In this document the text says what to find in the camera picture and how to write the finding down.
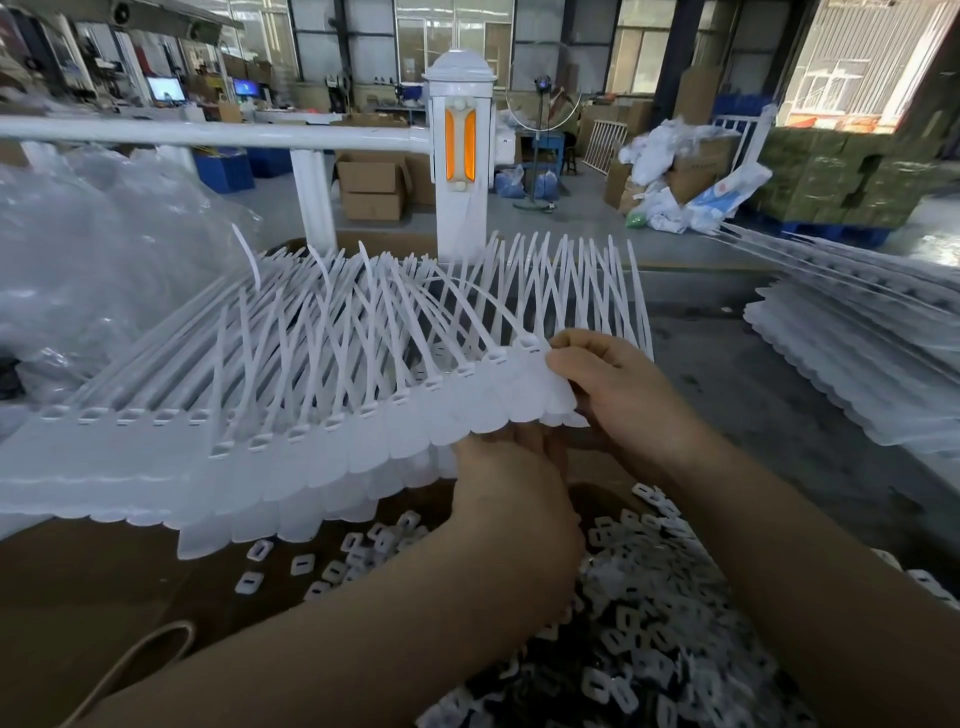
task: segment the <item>stacked boxes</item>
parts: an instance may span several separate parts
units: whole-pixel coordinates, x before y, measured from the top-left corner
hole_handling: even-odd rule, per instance
[[[887,134],[773,129],[759,161],[774,176],[752,205],[783,222],[898,228],[938,183],[938,147]]]

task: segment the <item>blue plastic bag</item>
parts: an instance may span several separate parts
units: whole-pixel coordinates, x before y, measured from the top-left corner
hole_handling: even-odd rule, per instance
[[[513,169],[504,169],[493,177],[493,189],[497,197],[506,197],[522,200],[526,196],[523,191],[523,165],[518,164]]]

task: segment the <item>person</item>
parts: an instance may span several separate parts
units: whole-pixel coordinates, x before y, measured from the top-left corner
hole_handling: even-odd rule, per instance
[[[822,724],[957,726],[960,616],[700,420],[640,351],[568,330],[549,367],[681,508]],[[570,599],[583,555],[555,434],[457,444],[449,520],[383,567],[114,694],[102,726],[409,725]]]

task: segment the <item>white plastic bag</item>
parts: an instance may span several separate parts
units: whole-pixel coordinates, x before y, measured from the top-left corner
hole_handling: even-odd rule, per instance
[[[0,166],[0,355],[33,400],[63,400],[216,277],[261,219],[139,150],[83,147],[47,171]]]
[[[740,204],[773,177],[773,173],[755,161],[741,164],[727,177],[701,192],[686,205],[689,225],[699,232],[717,232],[720,222],[731,217]]]

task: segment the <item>cardboard box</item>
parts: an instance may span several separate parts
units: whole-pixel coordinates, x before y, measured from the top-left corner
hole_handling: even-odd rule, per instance
[[[607,173],[607,186],[603,193],[603,201],[610,207],[620,207],[620,196],[633,169],[632,164],[623,164],[616,157],[611,160],[610,171]]]
[[[654,102],[651,99],[634,101],[627,107],[623,122],[627,125],[627,136],[650,131],[650,116],[653,114]]]
[[[671,169],[665,175],[666,184],[680,205],[686,205],[701,192],[710,189],[723,176],[723,173],[703,169]]]
[[[709,124],[721,76],[723,68],[720,66],[691,65],[687,68],[680,77],[673,118],[682,116],[690,126]]]
[[[344,153],[337,161],[341,203],[350,220],[399,220],[412,190],[403,156],[368,160]]]
[[[739,140],[739,135],[703,139],[697,154],[689,157],[679,155],[674,157],[672,169],[678,172],[697,171],[726,175],[730,171],[733,152],[736,151]]]
[[[229,53],[224,54],[224,70],[232,79],[247,78],[247,62]]]
[[[340,197],[344,214],[350,220],[399,220],[406,201],[402,187],[389,195],[341,192]]]
[[[229,101],[220,101],[217,103],[217,109],[220,110],[221,121],[229,124],[243,123],[243,113],[240,111],[239,105],[232,104]]]
[[[391,194],[412,187],[410,171],[403,156],[369,159],[344,152],[336,163],[340,189],[344,192]]]
[[[430,181],[430,156],[411,155],[404,152],[371,152],[369,150],[339,151],[334,158],[340,162],[345,157],[352,161],[391,161],[406,168],[410,186],[407,188],[407,202],[414,205],[436,206],[437,192]]]

